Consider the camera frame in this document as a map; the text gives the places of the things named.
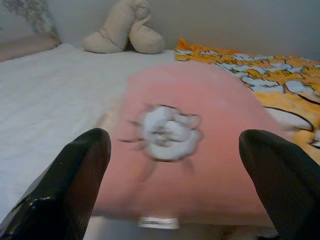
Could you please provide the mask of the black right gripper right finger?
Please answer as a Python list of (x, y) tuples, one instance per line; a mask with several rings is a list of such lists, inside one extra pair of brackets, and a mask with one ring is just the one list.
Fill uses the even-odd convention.
[(265, 130), (239, 136), (239, 153), (283, 240), (320, 238), (320, 166), (298, 145)]

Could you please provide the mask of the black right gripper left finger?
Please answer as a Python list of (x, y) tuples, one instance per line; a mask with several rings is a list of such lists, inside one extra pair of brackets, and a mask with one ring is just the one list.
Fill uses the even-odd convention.
[(68, 143), (0, 224), (2, 240), (81, 240), (111, 156), (108, 132)]

